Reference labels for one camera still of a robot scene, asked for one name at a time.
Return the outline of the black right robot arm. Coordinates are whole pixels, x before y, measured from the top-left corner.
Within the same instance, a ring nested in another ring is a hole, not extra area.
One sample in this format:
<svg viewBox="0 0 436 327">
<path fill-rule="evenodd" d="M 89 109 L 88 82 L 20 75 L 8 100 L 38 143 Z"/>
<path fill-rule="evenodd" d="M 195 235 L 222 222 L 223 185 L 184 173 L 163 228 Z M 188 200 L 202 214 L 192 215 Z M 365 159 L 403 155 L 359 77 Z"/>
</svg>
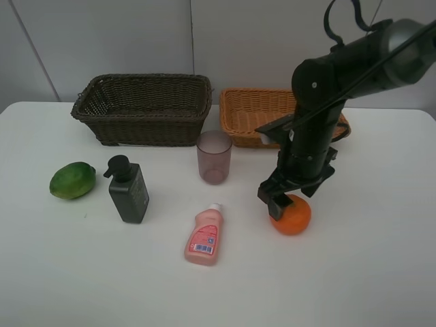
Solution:
<svg viewBox="0 0 436 327">
<path fill-rule="evenodd" d="M 334 129 L 349 99 L 417 83 L 435 63 L 435 23 L 387 20 L 372 33 L 330 54 L 303 61 L 292 76 L 296 109 L 256 129 L 280 146 L 277 167 L 258 198 L 279 221 L 292 204 L 287 193 L 311 197 L 334 174 Z"/>
</svg>

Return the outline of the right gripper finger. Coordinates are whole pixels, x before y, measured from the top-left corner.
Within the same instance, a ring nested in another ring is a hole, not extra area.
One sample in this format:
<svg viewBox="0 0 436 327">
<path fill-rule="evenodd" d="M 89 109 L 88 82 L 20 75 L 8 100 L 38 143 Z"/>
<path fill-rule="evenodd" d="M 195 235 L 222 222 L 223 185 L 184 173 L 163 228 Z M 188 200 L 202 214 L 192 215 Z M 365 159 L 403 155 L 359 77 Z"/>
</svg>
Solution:
<svg viewBox="0 0 436 327">
<path fill-rule="evenodd" d="M 268 200 L 268 213 L 274 220 L 280 220 L 287 207 L 291 206 L 294 201 L 286 194 L 271 197 Z"/>
</svg>

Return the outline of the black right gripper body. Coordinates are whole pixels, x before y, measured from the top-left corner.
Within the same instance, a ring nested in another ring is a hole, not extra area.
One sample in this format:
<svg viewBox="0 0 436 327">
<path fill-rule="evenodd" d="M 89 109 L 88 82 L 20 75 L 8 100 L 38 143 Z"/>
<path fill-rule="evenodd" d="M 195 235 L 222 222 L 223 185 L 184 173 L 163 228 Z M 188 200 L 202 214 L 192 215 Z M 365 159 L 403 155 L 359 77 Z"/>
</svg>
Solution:
<svg viewBox="0 0 436 327">
<path fill-rule="evenodd" d="M 330 147 L 326 160 L 323 163 L 320 174 L 314 178 L 295 177 L 288 173 L 281 172 L 276 168 L 273 173 L 258 187 L 258 198 L 267 204 L 274 197 L 285 194 L 289 191 L 300 189 L 304 195 L 311 197 L 320 185 L 334 174 L 334 168 L 330 165 L 332 160 L 337 158 L 338 150 Z"/>
</svg>

